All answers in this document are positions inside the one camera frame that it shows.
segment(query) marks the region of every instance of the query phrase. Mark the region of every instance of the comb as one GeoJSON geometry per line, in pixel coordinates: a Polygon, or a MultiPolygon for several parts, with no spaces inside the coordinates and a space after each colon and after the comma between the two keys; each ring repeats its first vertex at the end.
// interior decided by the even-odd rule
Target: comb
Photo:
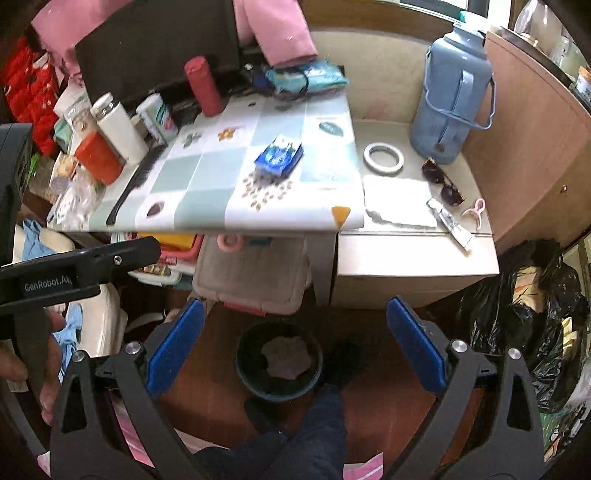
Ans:
{"type": "Polygon", "coordinates": [[[156,161],[160,158],[162,152],[166,149],[166,145],[158,145],[157,147],[150,150],[146,156],[139,162],[138,168],[135,170],[134,174],[131,176],[129,183],[125,187],[125,190],[121,194],[121,197],[115,203],[113,209],[111,210],[109,216],[107,217],[106,224],[107,226],[113,226],[117,220],[117,214],[119,210],[127,200],[129,194],[135,190],[140,188],[146,180],[148,180],[148,176],[154,168],[156,161]]]}

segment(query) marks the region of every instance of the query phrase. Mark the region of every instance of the tube of ointment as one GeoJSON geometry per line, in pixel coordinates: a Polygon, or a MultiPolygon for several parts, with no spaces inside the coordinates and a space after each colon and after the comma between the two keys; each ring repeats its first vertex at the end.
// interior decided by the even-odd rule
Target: tube of ointment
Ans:
{"type": "Polygon", "coordinates": [[[429,207],[429,210],[431,210],[433,216],[439,220],[456,239],[456,242],[459,243],[466,252],[469,252],[470,242],[474,238],[474,235],[460,225],[454,216],[436,199],[430,199],[427,202],[427,206],[429,207]]]}

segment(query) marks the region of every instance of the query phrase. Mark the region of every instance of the patterned tablecloth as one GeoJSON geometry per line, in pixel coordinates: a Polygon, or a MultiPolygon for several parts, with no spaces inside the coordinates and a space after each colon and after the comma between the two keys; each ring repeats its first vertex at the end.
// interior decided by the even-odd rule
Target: patterned tablecloth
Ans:
{"type": "Polygon", "coordinates": [[[81,230],[337,232],[363,226],[363,189],[345,92],[289,108],[259,95],[199,115],[162,153],[145,184],[106,218],[135,167],[125,167],[81,230]],[[254,160],[277,136],[301,140],[289,179],[257,180],[254,160]]]}

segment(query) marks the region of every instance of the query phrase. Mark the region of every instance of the blue water jug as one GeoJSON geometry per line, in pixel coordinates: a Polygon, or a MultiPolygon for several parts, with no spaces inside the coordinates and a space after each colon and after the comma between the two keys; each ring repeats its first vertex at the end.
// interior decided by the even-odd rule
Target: blue water jug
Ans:
{"type": "Polygon", "coordinates": [[[425,60],[423,95],[410,129],[410,143],[423,157],[453,162],[471,128],[487,130],[495,114],[496,87],[484,38],[465,24],[436,40],[425,60]],[[492,86],[491,112],[486,125],[474,122],[492,86]]]}

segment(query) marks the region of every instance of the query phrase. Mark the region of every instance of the red thermos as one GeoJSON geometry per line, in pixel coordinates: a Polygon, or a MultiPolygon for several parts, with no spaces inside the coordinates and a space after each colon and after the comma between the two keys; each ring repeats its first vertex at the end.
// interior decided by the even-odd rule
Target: red thermos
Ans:
{"type": "Polygon", "coordinates": [[[185,75],[203,114],[216,116],[223,111],[222,99],[213,82],[205,57],[195,57],[185,64],[185,75]]]}

